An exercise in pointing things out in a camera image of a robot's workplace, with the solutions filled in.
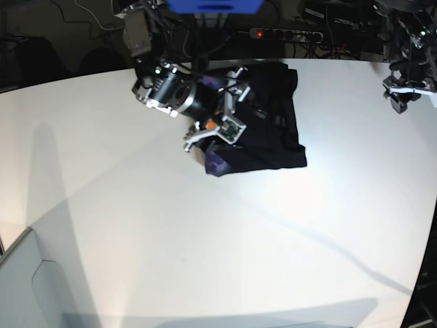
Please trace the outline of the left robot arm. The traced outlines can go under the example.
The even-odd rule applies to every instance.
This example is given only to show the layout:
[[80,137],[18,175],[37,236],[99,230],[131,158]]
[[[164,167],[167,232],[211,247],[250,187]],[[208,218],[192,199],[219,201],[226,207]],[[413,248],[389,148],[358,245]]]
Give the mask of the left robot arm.
[[390,75],[382,82],[384,97],[401,114],[408,103],[427,96],[436,106],[436,23],[433,1],[375,1],[384,18],[380,37]]

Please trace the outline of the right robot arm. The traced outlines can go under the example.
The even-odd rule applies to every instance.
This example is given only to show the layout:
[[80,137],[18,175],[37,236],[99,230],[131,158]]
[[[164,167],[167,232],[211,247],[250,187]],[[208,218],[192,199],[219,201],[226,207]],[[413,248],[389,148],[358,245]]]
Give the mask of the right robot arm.
[[184,149],[205,139],[235,145],[246,124],[236,117],[251,88],[241,80],[244,66],[212,74],[209,52],[195,23],[165,16],[158,1],[117,1],[114,14],[124,21],[124,44],[134,61],[135,98],[170,117],[192,120]]

